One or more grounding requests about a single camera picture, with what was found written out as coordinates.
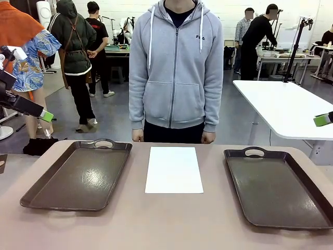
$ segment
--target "desk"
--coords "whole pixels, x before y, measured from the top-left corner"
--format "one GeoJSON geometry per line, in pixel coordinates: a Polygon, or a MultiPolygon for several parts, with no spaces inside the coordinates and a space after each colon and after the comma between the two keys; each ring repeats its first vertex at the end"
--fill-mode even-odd
{"type": "Polygon", "coordinates": [[[313,118],[333,110],[333,105],[288,82],[234,81],[255,110],[249,145],[253,145],[258,115],[281,138],[314,140],[310,158],[317,165],[332,165],[333,124],[316,127],[313,118]]]}
{"type": "MultiPolygon", "coordinates": [[[[244,146],[195,145],[203,194],[145,194],[151,146],[133,143],[109,206],[101,212],[56,212],[23,208],[19,200],[68,148],[56,143],[0,199],[0,249],[145,250],[330,250],[332,231],[309,233],[251,226],[240,209],[223,155],[244,146]]],[[[298,149],[289,152],[333,204],[333,184],[298,149]]]]}
{"type": "Polygon", "coordinates": [[[316,48],[321,48],[321,49],[323,50],[323,53],[322,53],[321,60],[320,60],[320,62],[319,62],[319,65],[318,65],[317,71],[316,71],[314,74],[312,74],[311,76],[314,77],[314,78],[317,78],[317,79],[322,80],[323,78],[318,77],[318,74],[319,74],[319,71],[320,71],[320,69],[321,69],[321,64],[322,64],[322,61],[323,61],[323,58],[324,58],[324,52],[325,52],[325,51],[328,51],[328,53],[329,53],[330,55],[332,55],[332,54],[333,54],[333,47],[328,48],[328,47],[325,47],[325,46],[316,46],[316,48]]]}
{"type": "MultiPolygon", "coordinates": [[[[279,54],[279,52],[277,51],[260,51],[257,50],[257,55],[259,57],[259,72],[258,72],[258,80],[260,78],[260,73],[261,73],[261,68],[263,64],[275,64],[274,66],[274,70],[273,70],[273,75],[276,74],[276,70],[277,70],[277,65],[278,64],[282,64],[282,63],[287,63],[290,60],[290,57],[280,57],[277,58],[274,55],[275,54],[279,54]],[[272,55],[270,57],[265,57],[264,53],[272,53],[272,55]]],[[[301,58],[301,57],[296,57],[294,60],[294,63],[297,64],[296,66],[296,72],[298,71],[298,68],[300,66],[301,63],[305,63],[305,67],[303,70],[303,74],[300,80],[300,85],[303,86],[303,81],[304,81],[304,77],[305,77],[305,73],[306,73],[306,69],[308,68],[308,62],[309,60],[319,60],[320,57],[319,56],[306,56],[305,58],[301,58]]]]}
{"type": "Polygon", "coordinates": [[[129,58],[130,57],[130,50],[129,49],[121,49],[119,51],[111,51],[105,47],[106,57],[107,58],[129,58]]]}

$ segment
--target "black pants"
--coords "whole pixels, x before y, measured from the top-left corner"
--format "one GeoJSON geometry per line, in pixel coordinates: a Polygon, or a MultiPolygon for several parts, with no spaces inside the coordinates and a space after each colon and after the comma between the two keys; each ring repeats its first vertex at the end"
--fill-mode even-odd
{"type": "Polygon", "coordinates": [[[92,63],[92,80],[93,83],[89,84],[89,92],[96,94],[96,73],[100,75],[100,82],[103,89],[103,94],[109,93],[108,70],[106,69],[106,55],[97,55],[90,60],[92,63]]]}
{"type": "Polygon", "coordinates": [[[168,129],[145,121],[144,141],[200,144],[204,123],[186,129],[168,129]]]}
{"type": "Polygon", "coordinates": [[[241,47],[241,80],[253,81],[257,74],[257,51],[255,47],[247,47],[243,44],[241,47]]]}
{"type": "Polygon", "coordinates": [[[236,59],[235,59],[235,65],[234,65],[234,72],[239,71],[239,69],[240,69],[240,62],[241,62],[241,45],[236,50],[236,59]]]}
{"type": "Polygon", "coordinates": [[[82,76],[66,76],[68,86],[74,97],[76,109],[80,116],[80,124],[88,124],[88,119],[96,118],[90,102],[89,91],[85,83],[85,75],[82,76]]]}

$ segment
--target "hoodie drawstring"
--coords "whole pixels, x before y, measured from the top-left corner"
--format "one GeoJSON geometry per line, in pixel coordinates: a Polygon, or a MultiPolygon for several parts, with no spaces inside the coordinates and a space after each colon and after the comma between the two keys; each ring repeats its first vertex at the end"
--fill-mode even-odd
{"type": "Polygon", "coordinates": [[[201,20],[200,20],[200,53],[202,51],[202,26],[203,26],[203,4],[201,8],[201,20]]]}
{"type": "Polygon", "coordinates": [[[150,69],[150,64],[151,64],[152,21],[154,19],[154,12],[155,12],[155,6],[152,8],[151,16],[150,16],[150,42],[149,42],[149,66],[148,66],[148,69],[150,69]]]}

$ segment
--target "dark shirt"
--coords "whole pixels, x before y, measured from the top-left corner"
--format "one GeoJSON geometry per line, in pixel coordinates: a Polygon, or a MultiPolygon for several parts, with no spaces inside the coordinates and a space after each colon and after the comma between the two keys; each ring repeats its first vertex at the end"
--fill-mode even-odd
{"type": "Polygon", "coordinates": [[[165,10],[167,11],[167,13],[170,15],[170,17],[173,21],[173,24],[178,29],[183,24],[183,22],[186,20],[186,18],[189,15],[191,15],[193,10],[197,7],[197,3],[195,3],[195,4],[196,5],[193,9],[190,9],[189,11],[184,12],[184,13],[175,13],[172,10],[169,10],[168,8],[165,7],[165,2],[164,2],[164,7],[165,7],[165,10]]]}
{"type": "Polygon", "coordinates": [[[322,42],[324,44],[329,44],[329,42],[333,42],[333,33],[329,30],[326,31],[323,35],[322,42]]]}
{"type": "Polygon", "coordinates": [[[264,16],[256,17],[243,37],[243,46],[256,47],[265,36],[277,45],[270,21],[264,16]]]}
{"type": "Polygon", "coordinates": [[[95,18],[87,18],[86,20],[96,30],[96,33],[97,33],[96,41],[89,48],[90,51],[95,51],[102,44],[103,38],[108,38],[109,35],[108,35],[108,32],[106,31],[105,25],[102,22],[98,21],[95,18]]]}

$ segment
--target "black jacket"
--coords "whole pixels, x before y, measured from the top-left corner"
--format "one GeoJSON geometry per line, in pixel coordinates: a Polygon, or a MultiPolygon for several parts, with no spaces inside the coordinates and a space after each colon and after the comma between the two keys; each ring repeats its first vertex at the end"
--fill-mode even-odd
{"type": "MultiPolygon", "coordinates": [[[[75,23],[76,17],[79,16],[76,23],[76,30],[78,31],[84,50],[87,50],[96,40],[96,31],[93,27],[78,14],[76,7],[72,0],[60,0],[57,3],[57,14],[52,16],[48,30],[50,33],[61,43],[61,48],[65,49],[69,39],[72,27],[68,18],[75,23]]],[[[65,57],[65,73],[80,75],[87,72],[91,67],[90,61],[81,50],[81,42],[73,31],[72,39],[67,48],[65,57]]]]}

